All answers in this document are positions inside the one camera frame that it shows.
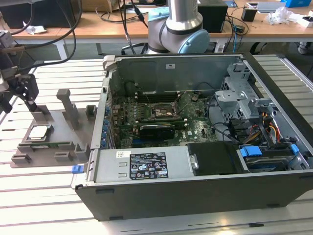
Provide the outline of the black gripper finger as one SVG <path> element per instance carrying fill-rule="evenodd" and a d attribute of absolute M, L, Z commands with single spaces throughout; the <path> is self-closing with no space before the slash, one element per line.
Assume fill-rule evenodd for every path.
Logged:
<path fill-rule="evenodd" d="M 0 107 L 6 114 L 10 113 L 12 110 L 12 105 L 10 104 L 11 98 L 12 94 L 10 92 L 0 93 Z"/>
<path fill-rule="evenodd" d="M 33 74 L 25 74 L 18 78 L 16 94 L 24 101 L 30 112 L 37 110 L 35 99 L 38 93 L 38 85 Z"/>

